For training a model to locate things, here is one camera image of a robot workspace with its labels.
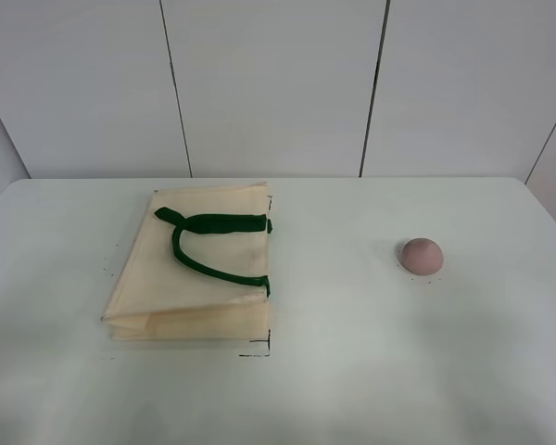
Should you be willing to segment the cream linen bag green handles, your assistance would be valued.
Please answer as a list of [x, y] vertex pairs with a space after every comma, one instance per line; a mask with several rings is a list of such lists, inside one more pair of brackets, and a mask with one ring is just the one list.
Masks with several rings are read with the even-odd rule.
[[271, 203], [264, 183], [154, 192], [101, 318], [112, 339], [266, 341]]

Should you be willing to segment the pink peach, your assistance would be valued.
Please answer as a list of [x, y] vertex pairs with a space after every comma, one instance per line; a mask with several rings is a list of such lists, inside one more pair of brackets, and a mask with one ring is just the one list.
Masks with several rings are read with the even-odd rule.
[[409, 273], [427, 276], [439, 272], [444, 264], [441, 247], [428, 238], [413, 238], [398, 250], [400, 265]]

